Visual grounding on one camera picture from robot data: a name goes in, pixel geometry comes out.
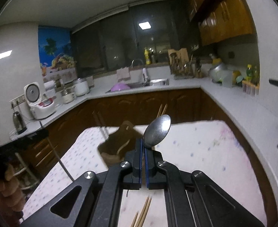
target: upper cabinet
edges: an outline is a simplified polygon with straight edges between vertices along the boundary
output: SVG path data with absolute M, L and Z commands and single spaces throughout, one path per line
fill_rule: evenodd
M 245 0 L 186 0 L 186 3 L 190 21 L 198 22 L 203 46 L 254 32 Z

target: ceiling light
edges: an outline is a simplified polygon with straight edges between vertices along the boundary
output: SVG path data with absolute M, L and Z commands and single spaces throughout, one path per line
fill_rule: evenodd
M 0 59 L 9 56 L 12 53 L 12 50 L 6 51 L 0 54 Z
M 149 22 L 139 23 L 139 26 L 141 27 L 142 30 L 151 28 L 151 25 L 149 24 Z

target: rice cooker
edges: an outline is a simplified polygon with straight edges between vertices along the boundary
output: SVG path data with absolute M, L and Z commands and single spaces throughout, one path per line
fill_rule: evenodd
M 37 82 L 26 85 L 24 87 L 24 93 L 30 111 L 35 119 L 44 119 L 56 111 L 55 102 L 52 98 L 42 101 L 39 84 Z
M 79 78 L 73 81 L 74 93 L 76 96 L 83 96 L 90 92 L 88 82 L 85 78 Z

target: human hand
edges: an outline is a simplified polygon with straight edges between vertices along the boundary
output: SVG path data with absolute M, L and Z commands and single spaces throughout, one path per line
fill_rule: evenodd
M 19 181 L 14 176 L 14 168 L 10 164 L 5 172 L 5 180 L 0 179 L 0 199 L 13 211 L 21 211 L 26 203 Z

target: metal spoon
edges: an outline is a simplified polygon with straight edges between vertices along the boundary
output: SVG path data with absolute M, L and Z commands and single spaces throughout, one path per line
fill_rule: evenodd
M 152 148 L 159 144 L 170 130 L 170 117 L 164 114 L 148 125 L 143 134 L 143 145 Z

